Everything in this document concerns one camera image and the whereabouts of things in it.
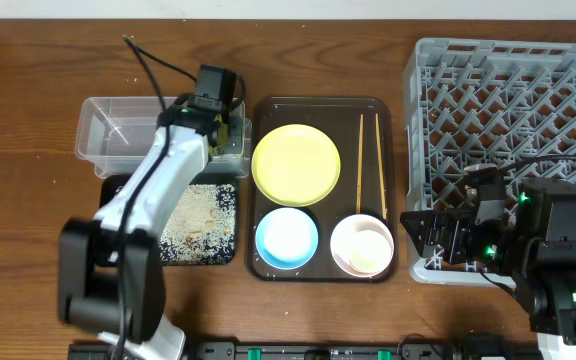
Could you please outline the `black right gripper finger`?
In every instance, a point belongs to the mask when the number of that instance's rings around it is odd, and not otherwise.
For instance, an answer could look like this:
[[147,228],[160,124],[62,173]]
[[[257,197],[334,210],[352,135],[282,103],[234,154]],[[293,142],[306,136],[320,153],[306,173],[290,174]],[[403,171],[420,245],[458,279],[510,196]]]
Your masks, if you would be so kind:
[[421,258],[431,258],[434,255],[436,244],[430,239],[427,230],[412,231],[409,233],[409,237]]
[[434,210],[406,211],[400,215],[400,223],[411,238],[427,238],[436,217]]

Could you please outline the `green snack wrapper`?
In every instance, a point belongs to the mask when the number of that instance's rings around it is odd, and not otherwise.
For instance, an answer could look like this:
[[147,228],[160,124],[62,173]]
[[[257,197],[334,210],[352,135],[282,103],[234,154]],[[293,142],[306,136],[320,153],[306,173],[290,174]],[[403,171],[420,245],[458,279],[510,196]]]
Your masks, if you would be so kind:
[[222,119],[221,115],[217,115],[214,120],[215,129],[213,131],[214,145],[211,147],[211,155],[218,156],[224,151],[228,143],[228,130],[229,126]]

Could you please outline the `light blue bowl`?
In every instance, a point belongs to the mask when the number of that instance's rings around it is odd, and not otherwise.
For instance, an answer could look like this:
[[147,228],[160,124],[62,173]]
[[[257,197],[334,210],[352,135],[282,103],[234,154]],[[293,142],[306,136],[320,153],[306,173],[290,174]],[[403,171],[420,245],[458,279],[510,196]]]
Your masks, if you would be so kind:
[[278,270],[293,270],[314,256],[319,233],[314,220],[297,208],[282,207],[267,213],[257,225],[255,248],[261,259]]

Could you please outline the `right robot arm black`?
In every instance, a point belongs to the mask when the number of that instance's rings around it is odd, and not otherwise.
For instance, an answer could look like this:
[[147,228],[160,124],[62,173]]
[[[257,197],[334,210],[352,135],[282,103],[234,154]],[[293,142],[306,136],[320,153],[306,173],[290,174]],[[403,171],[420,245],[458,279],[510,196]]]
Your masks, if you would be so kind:
[[545,359],[576,359],[576,185],[530,178],[509,226],[500,175],[471,177],[472,208],[408,211],[400,222],[419,256],[434,246],[449,264],[477,261],[515,285],[501,288],[526,311]]

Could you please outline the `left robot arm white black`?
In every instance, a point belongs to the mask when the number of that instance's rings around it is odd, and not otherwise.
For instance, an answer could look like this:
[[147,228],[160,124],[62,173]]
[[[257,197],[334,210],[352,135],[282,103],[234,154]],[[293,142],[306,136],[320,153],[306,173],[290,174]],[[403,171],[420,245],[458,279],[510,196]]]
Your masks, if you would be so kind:
[[242,76],[202,65],[194,91],[162,106],[152,146],[123,188],[92,219],[64,224],[57,317],[97,333],[107,358],[181,358],[186,335],[164,314],[159,241],[211,149],[226,145],[245,94]]

